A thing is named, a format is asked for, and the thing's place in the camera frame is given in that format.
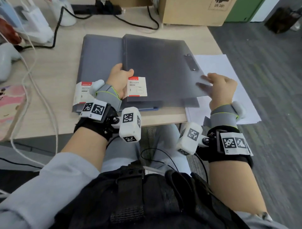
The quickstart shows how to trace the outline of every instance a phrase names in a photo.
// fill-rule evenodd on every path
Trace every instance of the black cable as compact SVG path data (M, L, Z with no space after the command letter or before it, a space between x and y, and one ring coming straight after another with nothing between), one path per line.
M34 45L35 48L46 48L46 49L53 49L55 46L56 46L56 36L57 36L57 33L58 33L58 29L60 27L60 24L61 24L61 21L62 21L62 18L63 18L63 11L66 10L67 13L69 13L71 16L73 16L74 18L77 18L77 19L81 19L81 20L85 20L85 19L88 19L92 16L91 15L88 15L87 17L84 17L84 18L80 18L80 17L77 17L75 16L74 14L72 14L66 7L62 6L61 8L61 12L60 12L60 17L59 17L59 20L58 20L58 23L56 25L56 28L55 28L55 32L54 32L54 36L53 36L53 45L52 46L45 46L45 45ZM25 46L23 47L23 49L28 49L28 48L32 48L32 46Z
M41 169L41 167L37 167L37 166L34 166L34 165L29 165L29 164L21 164L21 163L12 162L12 161L6 160L2 157L0 157L0 160L6 161L6 162L11 163L11 164L15 164L15 165L27 165L27 166L30 166L30 167Z
M144 160L160 162L160 163L163 163L163 164L169 166L168 164L166 164L166 163L164 163L164 162L162 162L162 161L151 160L151 159L144 158L144 157L142 156L142 154L143 154L144 151L146 151L146 150L152 150L152 149L153 149L153 150L162 151L165 155L167 155L167 156L170 158L170 160L173 162L173 164L174 164L176 170L178 171L178 168L176 167L176 165L175 165L174 161L172 160L172 158L171 158L165 151L163 151L163 150L160 150L160 149L157 149L157 148L148 148L148 149L143 150L143 151L140 153L140 156L141 156Z
M119 18L117 15L114 15L118 20L121 20L129 25L133 25L133 26L136 26L136 27L140 27L140 28L145 28L145 29L152 29L152 30L158 30L159 29L159 23L154 19L152 18L151 16L151 13L150 13L150 10L149 10L149 6L147 6L147 9L148 9L148 13L149 13L149 17L151 18L152 21L154 21L156 24L157 24L157 28L152 28L152 27L149 27L149 26L144 26L144 25L137 25L137 24L133 24L133 23L130 23L124 19L121 19Z
M194 153L194 155L200 160L200 162L201 162L201 164L202 164L202 167L204 168L204 172L205 172L205 174L206 174L207 183L209 183L209 178L208 178L208 176L207 176L207 170L206 170L206 167L204 166L204 163L203 163L202 159L198 156L197 153Z
M108 144L107 144L107 146L106 146L106 149L108 148L108 146L110 145L110 143L111 143L114 139L116 139L116 138L118 138L118 137L120 137L120 136L117 135L117 136L115 136L114 138L112 138L112 139L110 140L110 142L108 142Z

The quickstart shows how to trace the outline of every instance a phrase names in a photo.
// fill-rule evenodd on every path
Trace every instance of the shirt sleeve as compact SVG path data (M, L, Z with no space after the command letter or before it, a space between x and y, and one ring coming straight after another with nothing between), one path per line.
M73 153L59 153L31 179L0 203L3 229L42 229L100 172Z
M273 221L269 215L262 219L258 215L252 215L247 212L237 211L236 213L250 229L288 229L286 226Z

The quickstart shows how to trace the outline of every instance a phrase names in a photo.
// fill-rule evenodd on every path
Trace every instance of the hand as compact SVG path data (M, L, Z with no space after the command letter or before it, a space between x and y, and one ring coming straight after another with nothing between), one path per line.
M212 99L210 102L211 111L222 105L232 103L237 87L235 80L216 73L209 73L208 76L201 77L213 84L212 93L210 94Z
M117 91L118 97L123 98L124 96L124 88L127 85L128 78L132 77L134 74L134 70L130 69L128 72L121 70L123 64L116 64L110 72L109 78L106 84L111 85L114 90Z

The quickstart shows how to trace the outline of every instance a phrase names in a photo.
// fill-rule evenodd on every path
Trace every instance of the product label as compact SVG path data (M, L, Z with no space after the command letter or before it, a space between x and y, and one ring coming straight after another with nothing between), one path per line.
M209 10L226 11L231 5L232 0L212 0L209 6Z
M128 79L125 97L128 96L147 96L145 77L133 76Z
M76 84L75 96L73 98L73 106L94 99L94 97L89 94L89 88L91 87L91 85L92 82L79 82Z

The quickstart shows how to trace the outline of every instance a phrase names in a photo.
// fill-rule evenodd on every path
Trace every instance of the green panel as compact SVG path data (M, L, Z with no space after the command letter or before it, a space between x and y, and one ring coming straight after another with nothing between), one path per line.
M225 22L250 21L264 0L237 0Z

